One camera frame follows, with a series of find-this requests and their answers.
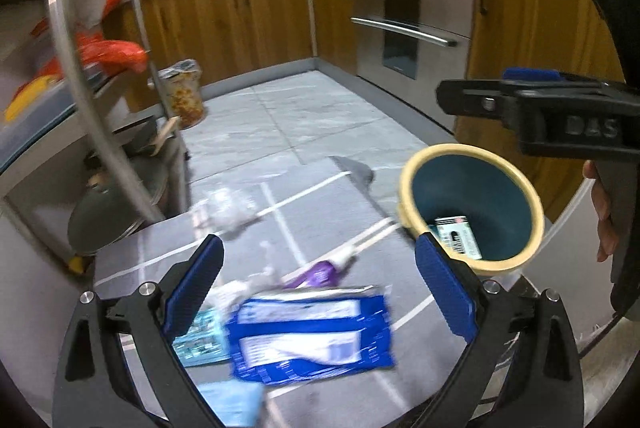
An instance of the oven handle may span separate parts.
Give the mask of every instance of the oven handle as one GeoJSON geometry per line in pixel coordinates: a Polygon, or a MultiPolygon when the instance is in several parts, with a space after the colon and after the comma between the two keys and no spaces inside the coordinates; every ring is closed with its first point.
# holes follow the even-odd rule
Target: oven handle
{"type": "Polygon", "coordinates": [[[356,17],[352,17],[351,21],[358,25],[365,25],[367,27],[374,27],[375,29],[382,29],[383,31],[391,31],[394,33],[409,36],[411,38],[417,38],[418,40],[423,40],[425,42],[439,45],[441,47],[455,47],[456,45],[458,45],[458,42],[456,42],[455,40],[447,40],[445,38],[440,38],[439,36],[434,36],[433,34],[423,33],[421,31],[411,29],[410,27],[398,24],[396,22],[392,23],[385,20],[370,20],[368,18],[356,17]]]}

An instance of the finger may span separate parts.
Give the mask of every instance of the finger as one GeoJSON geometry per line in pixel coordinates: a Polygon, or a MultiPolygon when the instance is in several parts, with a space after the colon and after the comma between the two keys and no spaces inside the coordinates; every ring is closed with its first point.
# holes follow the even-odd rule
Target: finger
{"type": "Polygon", "coordinates": [[[598,255],[596,256],[596,260],[598,262],[604,262],[608,257],[609,257],[609,255],[604,252],[604,249],[602,249],[602,246],[599,246],[598,247],[598,255]]]}
{"type": "Polygon", "coordinates": [[[600,237],[600,247],[602,250],[607,255],[613,254],[620,239],[609,219],[598,222],[598,236],[600,237]]]}
{"type": "Polygon", "coordinates": [[[582,165],[582,176],[586,179],[597,179],[598,169],[593,161],[585,161],[582,165]]]}
{"type": "Polygon", "coordinates": [[[596,213],[600,220],[609,218],[611,199],[609,199],[600,181],[593,183],[593,187],[591,188],[591,201],[593,201],[593,207],[596,208],[596,213]]]}

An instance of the yellow food package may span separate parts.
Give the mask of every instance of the yellow food package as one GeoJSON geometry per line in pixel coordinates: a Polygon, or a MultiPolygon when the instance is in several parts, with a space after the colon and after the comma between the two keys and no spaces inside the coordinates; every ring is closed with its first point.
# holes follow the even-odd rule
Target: yellow food package
{"type": "Polygon", "coordinates": [[[24,89],[16,95],[14,100],[5,109],[4,120],[9,122],[20,116],[24,109],[33,103],[40,94],[47,90],[49,85],[54,84],[56,80],[56,76],[40,76],[39,78],[31,81],[29,85],[24,87],[24,89]]]}

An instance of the built-in oven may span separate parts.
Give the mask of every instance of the built-in oven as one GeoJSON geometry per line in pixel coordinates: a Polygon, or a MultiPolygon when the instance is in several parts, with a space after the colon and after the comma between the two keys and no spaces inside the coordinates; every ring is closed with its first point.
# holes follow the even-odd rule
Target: built-in oven
{"type": "Polygon", "coordinates": [[[473,0],[354,0],[358,75],[452,130],[437,105],[445,78],[463,78],[473,0]]]}

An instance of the purple bottle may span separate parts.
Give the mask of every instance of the purple bottle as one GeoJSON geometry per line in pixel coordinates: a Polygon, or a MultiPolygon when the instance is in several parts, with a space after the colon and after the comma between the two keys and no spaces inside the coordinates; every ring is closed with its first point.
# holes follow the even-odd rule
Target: purple bottle
{"type": "Polygon", "coordinates": [[[299,287],[336,287],[340,280],[340,272],[344,270],[356,255],[353,246],[332,254],[325,260],[316,262],[305,272],[284,284],[284,289],[299,287]]]}

